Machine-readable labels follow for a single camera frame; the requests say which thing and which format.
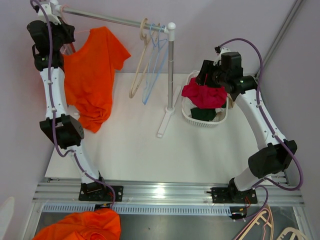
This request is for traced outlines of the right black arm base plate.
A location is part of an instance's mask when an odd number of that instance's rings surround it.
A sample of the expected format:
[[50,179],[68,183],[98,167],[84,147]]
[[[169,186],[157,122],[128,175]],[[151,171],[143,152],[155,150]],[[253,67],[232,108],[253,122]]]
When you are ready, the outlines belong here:
[[253,189],[238,191],[230,187],[212,187],[206,192],[215,204],[257,204],[258,198]]

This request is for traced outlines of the green and white t shirt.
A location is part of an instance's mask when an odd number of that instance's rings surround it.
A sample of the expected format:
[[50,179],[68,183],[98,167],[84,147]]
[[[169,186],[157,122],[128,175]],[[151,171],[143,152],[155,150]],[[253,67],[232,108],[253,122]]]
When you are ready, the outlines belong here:
[[189,98],[184,99],[183,110],[189,118],[205,121],[217,122],[227,107],[227,102],[220,108],[199,108]]

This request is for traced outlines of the light blue wire hanger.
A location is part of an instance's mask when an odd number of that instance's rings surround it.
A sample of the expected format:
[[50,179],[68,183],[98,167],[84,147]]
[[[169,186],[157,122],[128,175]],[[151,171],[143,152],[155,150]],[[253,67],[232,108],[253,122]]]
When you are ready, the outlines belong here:
[[158,80],[159,74],[163,68],[165,57],[167,54],[166,46],[168,42],[168,38],[166,36],[163,36],[163,34],[166,31],[166,26],[165,25],[159,25],[158,26],[158,33],[159,33],[159,43],[158,43],[158,59],[157,59],[157,65],[155,68],[154,72],[154,82],[153,85],[156,83]]
[[149,36],[152,43],[152,52],[147,65],[147,75],[145,79],[145,88],[142,94],[142,103],[146,105],[152,92],[153,83],[155,79],[156,66],[158,64],[159,53],[159,33],[149,30]]

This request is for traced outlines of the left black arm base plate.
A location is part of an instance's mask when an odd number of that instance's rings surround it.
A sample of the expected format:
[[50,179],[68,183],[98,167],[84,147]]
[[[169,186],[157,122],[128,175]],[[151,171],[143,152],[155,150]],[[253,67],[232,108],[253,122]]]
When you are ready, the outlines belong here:
[[98,188],[94,186],[89,190],[86,184],[81,184],[78,200],[83,202],[112,202],[115,195],[115,202],[121,202],[124,187],[122,185],[112,185],[111,187],[114,193],[109,187],[102,186]]

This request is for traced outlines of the beige t shirt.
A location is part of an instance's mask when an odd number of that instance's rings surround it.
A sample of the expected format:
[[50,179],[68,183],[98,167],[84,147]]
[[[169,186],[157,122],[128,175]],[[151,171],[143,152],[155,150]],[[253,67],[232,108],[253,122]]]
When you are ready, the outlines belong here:
[[236,105],[236,102],[233,101],[233,99],[232,99],[232,97],[231,97],[231,95],[229,93],[227,94],[226,104],[225,105],[226,105],[226,108],[228,108],[228,109],[233,109],[235,107],[235,105]]

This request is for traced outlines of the beige wooden hanger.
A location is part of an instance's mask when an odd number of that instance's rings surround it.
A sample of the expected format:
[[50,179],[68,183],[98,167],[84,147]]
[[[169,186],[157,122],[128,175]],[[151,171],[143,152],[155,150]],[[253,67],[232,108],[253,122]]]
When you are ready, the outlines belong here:
[[148,18],[144,18],[141,21],[140,27],[139,27],[140,28],[139,38],[141,41],[143,41],[143,49],[142,49],[142,52],[141,52],[141,55],[139,58],[139,62],[137,64],[137,68],[135,71],[135,75],[134,75],[134,78],[132,80],[131,87],[129,90],[128,96],[130,99],[132,99],[136,95],[136,93],[137,93],[137,91],[138,91],[138,89],[139,89],[139,87],[140,87],[140,85],[146,75],[146,71],[149,66],[149,63],[147,63],[145,65],[145,67],[142,69],[142,71],[141,71],[141,66],[142,66],[142,63],[143,63],[144,58],[146,56],[148,47],[151,44],[151,42],[156,42],[156,43],[158,42],[158,35],[159,34],[156,33],[154,30],[151,30],[151,33],[149,36],[147,36],[147,34],[144,33],[144,27],[147,24],[147,22],[148,22]]

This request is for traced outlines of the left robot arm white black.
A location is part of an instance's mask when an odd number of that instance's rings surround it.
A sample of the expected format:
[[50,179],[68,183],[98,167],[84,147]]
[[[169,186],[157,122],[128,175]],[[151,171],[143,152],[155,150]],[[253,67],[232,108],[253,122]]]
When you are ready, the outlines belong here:
[[61,48],[74,42],[75,28],[64,22],[55,25],[41,20],[32,21],[26,28],[34,41],[34,65],[40,73],[45,91],[46,114],[45,120],[39,123],[40,129],[54,144],[60,157],[70,157],[74,162],[81,176],[81,192],[90,193],[95,200],[101,201],[107,197],[108,188],[85,151],[85,134],[81,123],[67,113]]

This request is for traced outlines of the pink wire hanger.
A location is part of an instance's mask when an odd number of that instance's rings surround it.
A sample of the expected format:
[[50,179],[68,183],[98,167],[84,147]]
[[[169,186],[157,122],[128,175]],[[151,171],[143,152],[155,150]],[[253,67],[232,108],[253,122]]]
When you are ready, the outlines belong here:
[[[66,18],[64,17],[64,14],[63,14],[63,10],[65,8],[68,8],[69,6],[67,4],[64,4],[60,7],[60,15],[61,15],[61,19],[64,21],[64,23],[68,24],[68,21],[66,20]],[[84,34],[84,33],[90,33],[90,30],[89,29],[86,29],[86,30],[78,30],[78,31],[74,31],[73,32],[73,36],[75,37],[77,34]],[[73,43],[70,43],[69,44],[69,47],[65,47],[65,50],[64,50],[64,54],[66,53],[67,49],[70,49],[70,55],[71,54],[74,54],[76,52],[76,49],[75,49],[75,46]]]

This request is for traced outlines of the magenta t shirt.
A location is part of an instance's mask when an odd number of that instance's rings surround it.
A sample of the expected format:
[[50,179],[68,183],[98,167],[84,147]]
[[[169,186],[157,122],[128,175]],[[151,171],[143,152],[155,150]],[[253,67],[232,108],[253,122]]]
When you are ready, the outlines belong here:
[[222,108],[227,100],[227,92],[224,87],[199,85],[196,83],[195,77],[191,78],[189,83],[183,87],[181,95],[184,98],[189,98],[200,109]]

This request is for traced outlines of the orange t shirt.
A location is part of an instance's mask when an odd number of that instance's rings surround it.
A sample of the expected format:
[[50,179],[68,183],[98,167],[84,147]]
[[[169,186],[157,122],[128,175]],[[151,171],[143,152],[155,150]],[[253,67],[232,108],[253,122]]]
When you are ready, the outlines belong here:
[[92,28],[84,45],[64,55],[64,91],[82,127],[96,133],[110,117],[116,71],[131,54],[105,26]]

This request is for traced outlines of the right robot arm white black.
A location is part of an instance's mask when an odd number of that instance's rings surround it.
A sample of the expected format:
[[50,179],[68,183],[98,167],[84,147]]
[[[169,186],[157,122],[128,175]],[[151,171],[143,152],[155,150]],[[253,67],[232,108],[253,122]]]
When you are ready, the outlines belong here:
[[248,158],[248,167],[228,184],[228,198],[240,202],[246,191],[289,167],[298,149],[297,144],[294,140],[287,140],[277,129],[261,101],[254,77],[244,75],[240,53],[221,51],[216,60],[204,60],[195,81],[210,89],[224,87],[253,131],[258,151]]

